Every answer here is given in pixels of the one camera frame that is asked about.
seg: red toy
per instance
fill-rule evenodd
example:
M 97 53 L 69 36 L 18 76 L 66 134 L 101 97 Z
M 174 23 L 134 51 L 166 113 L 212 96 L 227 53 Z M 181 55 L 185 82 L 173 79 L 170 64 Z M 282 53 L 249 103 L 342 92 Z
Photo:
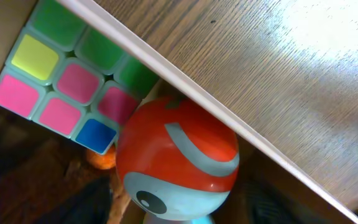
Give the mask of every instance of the red toy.
M 143 105 L 117 144 L 117 171 L 134 202 L 159 218 L 191 220 L 224 202 L 237 175 L 232 130 L 191 100 Z

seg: white edge strip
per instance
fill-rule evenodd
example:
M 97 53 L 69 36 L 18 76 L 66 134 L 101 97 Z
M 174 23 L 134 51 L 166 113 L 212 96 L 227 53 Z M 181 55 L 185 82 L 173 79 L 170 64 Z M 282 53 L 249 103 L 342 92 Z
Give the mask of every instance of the white edge strip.
M 336 200 L 330 193 L 325 191 L 322 186 L 315 182 L 308 174 L 303 172 L 303 170 L 301 170 L 295 163 L 289 160 L 289 158 L 273 146 L 272 143 L 253 130 L 247 123 L 243 122 L 243 120 L 236 116 L 232 111 L 212 97 L 207 91 L 202 89 L 197 83 L 179 70 L 179 68 L 176 68 L 176 66 L 170 63 L 166 58 L 160 55 L 156 50 L 130 31 L 125 25 L 121 24 L 93 0 L 58 1 L 83 18 L 89 25 L 102 32 L 126 52 L 138 58 L 142 63 L 155 73 L 159 74 L 171 85 L 220 119 L 232 130 L 268 155 L 273 161 L 294 175 L 354 223 L 358 223 L 358 216 L 346 208 L 341 202 Z

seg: small orange ball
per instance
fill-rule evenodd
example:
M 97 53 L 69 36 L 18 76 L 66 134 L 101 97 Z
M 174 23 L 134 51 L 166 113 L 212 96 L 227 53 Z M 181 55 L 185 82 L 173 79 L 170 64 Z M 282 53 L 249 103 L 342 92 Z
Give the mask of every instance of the small orange ball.
M 86 150 L 86 160 L 97 169 L 112 169 L 116 166 L 116 147 L 112 145 L 105 155 Z

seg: wooden table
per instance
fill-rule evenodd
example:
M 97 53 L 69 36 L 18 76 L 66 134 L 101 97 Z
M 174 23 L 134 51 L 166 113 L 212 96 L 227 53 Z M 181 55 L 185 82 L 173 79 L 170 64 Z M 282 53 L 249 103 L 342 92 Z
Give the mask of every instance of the wooden table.
M 96 2 L 358 208 L 358 1 Z

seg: cube face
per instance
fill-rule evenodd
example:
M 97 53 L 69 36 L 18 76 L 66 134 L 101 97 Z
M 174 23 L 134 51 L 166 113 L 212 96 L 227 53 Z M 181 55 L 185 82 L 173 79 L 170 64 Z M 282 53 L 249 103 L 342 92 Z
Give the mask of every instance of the cube face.
M 76 58 L 69 58 L 55 79 L 53 87 L 56 91 L 83 106 L 92 102 L 104 83 L 102 74 Z
M 0 74 L 0 106 L 31 119 L 45 89 L 5 68 Z
M 120 71 L 114 74 L 114 79 L 139 98 L 145 98 L 159 77 L 140 61 L 129 57 Z
M 76 56 L 111 75 L 123 51 L 98 31 L 88 28 L 75 49 Z
M 24 28 L 6 65 L 40 85 L 49 85 L 65 55 L 39 36 Z
M 63 51 L 71 51 L 86 24 L 56 0 L 43 0 L 35 8 L 29 26 Z
M 98 111 L 109 119 L 124 125 L 131 117 L 139 102 L 126 92 L 112 86 L 107 89 L 98 104 Z
M 75 141 L 94 152 L 104 154 L 114 142 L 116 135 L 117 131 L 113 128 L 106 126 L 96 119 L 90 118 L 85 121 Z
M 85 109 L 63 100 L 50 92 L 34 116 L 34 122 L 68 138 L 85 115 Z

